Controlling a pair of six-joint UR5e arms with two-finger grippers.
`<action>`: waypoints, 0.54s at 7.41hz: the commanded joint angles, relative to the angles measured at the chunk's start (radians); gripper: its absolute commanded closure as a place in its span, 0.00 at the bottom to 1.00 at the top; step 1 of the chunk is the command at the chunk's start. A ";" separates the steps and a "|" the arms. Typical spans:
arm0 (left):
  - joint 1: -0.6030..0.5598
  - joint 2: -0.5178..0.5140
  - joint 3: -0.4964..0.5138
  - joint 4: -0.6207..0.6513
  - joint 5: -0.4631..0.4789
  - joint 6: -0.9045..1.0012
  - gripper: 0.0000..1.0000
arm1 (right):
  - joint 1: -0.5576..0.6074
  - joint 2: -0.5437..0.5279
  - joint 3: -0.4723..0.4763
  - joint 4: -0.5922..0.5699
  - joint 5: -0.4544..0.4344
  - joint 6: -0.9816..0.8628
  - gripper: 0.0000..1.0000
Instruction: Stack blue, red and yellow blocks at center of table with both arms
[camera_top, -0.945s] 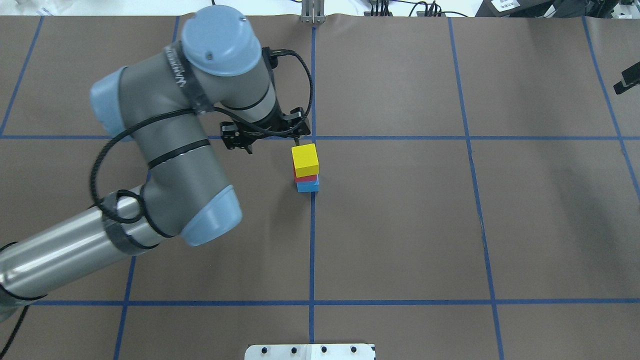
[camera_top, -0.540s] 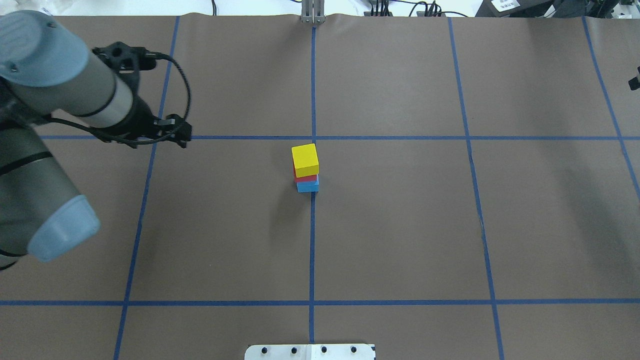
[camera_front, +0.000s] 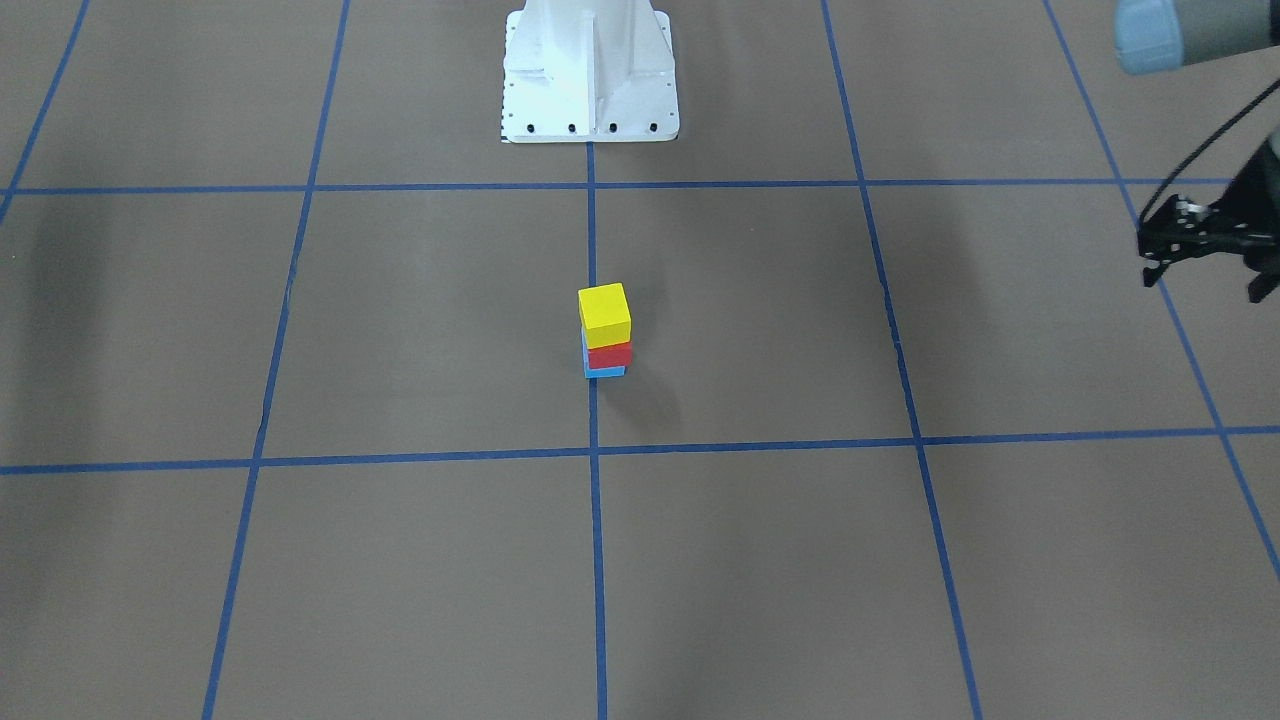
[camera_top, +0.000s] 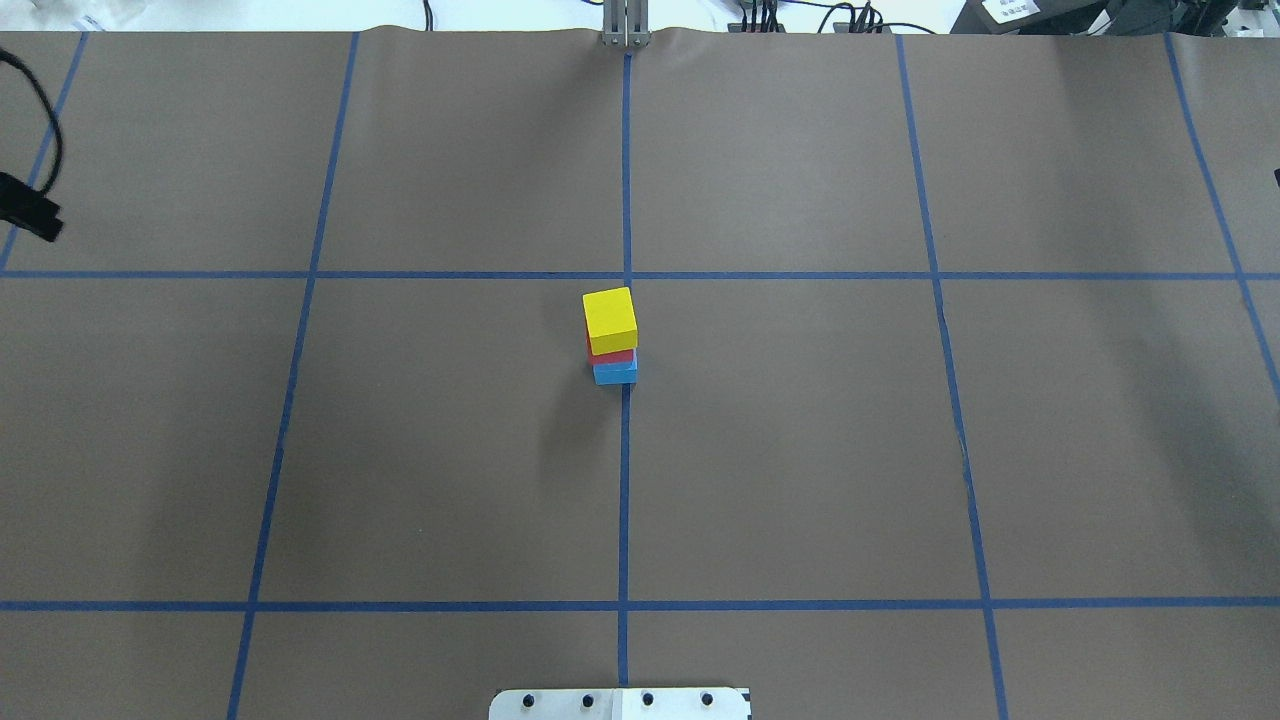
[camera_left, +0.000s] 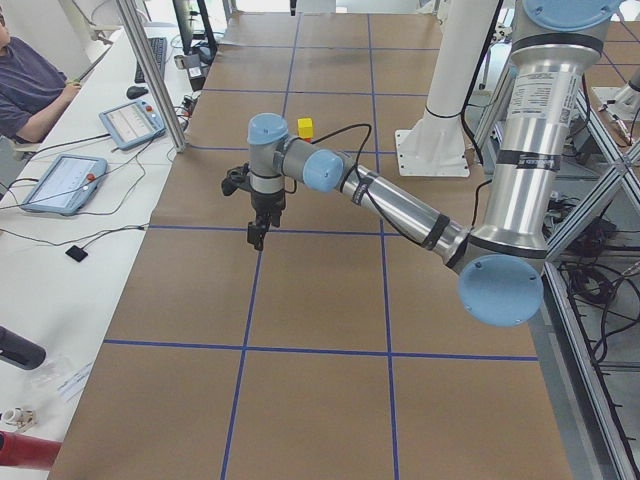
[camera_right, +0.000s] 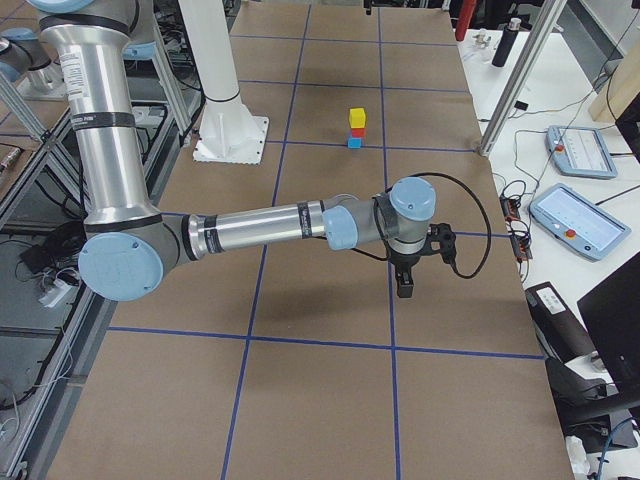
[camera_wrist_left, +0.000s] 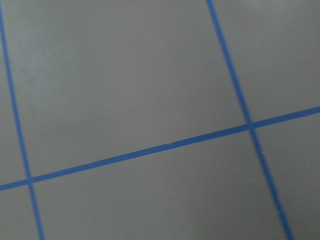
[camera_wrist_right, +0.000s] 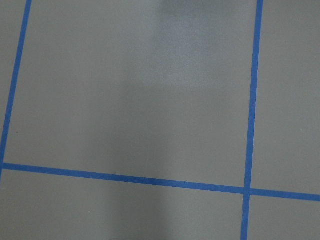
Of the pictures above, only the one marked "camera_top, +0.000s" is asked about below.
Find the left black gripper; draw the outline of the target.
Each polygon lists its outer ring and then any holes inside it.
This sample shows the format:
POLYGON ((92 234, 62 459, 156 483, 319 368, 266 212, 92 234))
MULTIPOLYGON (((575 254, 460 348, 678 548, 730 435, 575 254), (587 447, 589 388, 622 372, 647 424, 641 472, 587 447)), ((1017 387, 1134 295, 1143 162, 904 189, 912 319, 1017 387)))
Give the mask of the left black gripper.
POLYGON ((0 174, 0 183, 1 220, 46 242, 55 242, 64 227, 61 206, 6 172, 0 174))

